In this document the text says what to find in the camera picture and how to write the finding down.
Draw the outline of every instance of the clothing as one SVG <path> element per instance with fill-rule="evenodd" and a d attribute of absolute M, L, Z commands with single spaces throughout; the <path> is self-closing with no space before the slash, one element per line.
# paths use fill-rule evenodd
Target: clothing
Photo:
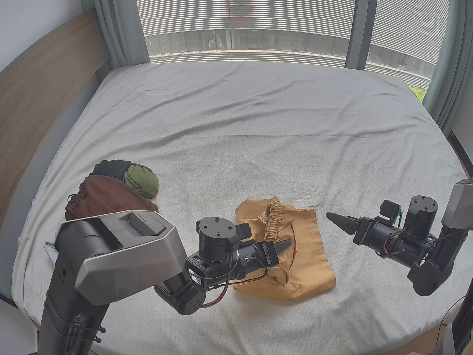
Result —
<path fill-rule="evenodd" d="M 146 166 L 131 164 L 123 175 L 123 181 L 145 198 L 156 197 L 159 180 L 154 172 Z"/>
<path fill-rule="evenodd" d="M 291 247 L 278 255 L 279 265 L 255 282 L 235 285 L 241 293 L 280 300 L 297 300 L 326 291 L 335 285 L 335 275 L 323 250 L 314 209 L 282 205 L 277 197 L 245 200 L 235 210 L 236 223 L 247 222 L 256 241 L 290 239 Z M 246 279 L 264 274 L 252 272 Z"/>
<path fill-rule="evenodd" d="M 80 184 L 79 192 L 69 196 L 66 220 L 75 220 L 121 212 L 123 210 L 157 210 L 157 206 L 110 176 L 89 175 Z"/>
<path fill-rule="evenodd" d="M 110 176 L 119 180 L 123 180 L 125 171 L 130 167 L 129 160 L 103 160 L 96 164 L 91 175 Z"/>

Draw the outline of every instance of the green garment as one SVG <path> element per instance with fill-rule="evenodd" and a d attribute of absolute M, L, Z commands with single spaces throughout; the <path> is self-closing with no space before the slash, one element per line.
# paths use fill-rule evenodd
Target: green garment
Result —
<path fill-rule="evenodd" d="M 132 164 L 123 175 L 124 183 L 145 198 L 154 198 L 159 188 L 157 176 L 148 167 Z"/>

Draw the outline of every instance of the black garment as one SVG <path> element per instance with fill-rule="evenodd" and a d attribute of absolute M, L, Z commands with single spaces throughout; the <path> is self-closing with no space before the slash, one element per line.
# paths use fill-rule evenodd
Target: black garment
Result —
<path fill-rule="evenodd" d="M 95 165 L 91 175 L 111 176 L 123 181 L 123 175 L 130 165 L 131 162 L 129 160 L 103 160 Z"/>

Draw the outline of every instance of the dark baseboard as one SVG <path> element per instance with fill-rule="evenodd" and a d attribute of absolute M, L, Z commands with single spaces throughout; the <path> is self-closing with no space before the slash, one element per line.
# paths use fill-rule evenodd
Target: dark baseboard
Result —
<path fill-rule="evenodd" d="M 473 164 L 470 158 L 468 157 L 468 154 L 466 153 L 465 149 L 463 148 L 462 144 L 456 137 L 455 133 L 453 133 L 453 130 L 450 131 L 450 134 L 448 135 L 448 139 L 450 140 L 450 143 L 452 144 L 454 150 L 456 151 L 458 157 L 463 163 L 463 166 L 466 169 L 466 173 L 468 176 L 471 178 L 473 177 Z"/>
<path fill-rule="evenodd" d="M 14 308 L 17 308 L 18 309 L 18 306 L 15 304 L 15 302 L 9 298 L 8 296 L 5 296 L 3 293 L 0 292 L 0 300 L 6 302 L 7 304 L 10 304 L 11 306 L 13 306 Z"/>

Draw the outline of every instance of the bed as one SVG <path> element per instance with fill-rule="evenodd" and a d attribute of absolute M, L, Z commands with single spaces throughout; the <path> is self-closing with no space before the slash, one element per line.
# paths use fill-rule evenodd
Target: bed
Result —
<path fill-rule="evenodd" d="M 67 197 L 103 159 L 155 171 L 154 203 L 195 251 L 195 221 L 234 219 L 247 198 L 315 208 L 336 286 L 298 302 L 229 291 L 180 316 L 153 289 L 112 304 L 97 354 L 380 354 L 439 324 L 469 285 L 473 239 L 429 297 L 408 269 L 331 224 L 328 210 L 378 214 L 384 199 L 437 200 L 440 220 L 465 173 L 439 127 L 398 79 L 277 62 L 145 64 L 110 72 L 56 153 L 19 238 L 15 303 L 39 326 L 53 264 L 44 243 Z M 214 297 L 208 293 L 208 300 Z"/>

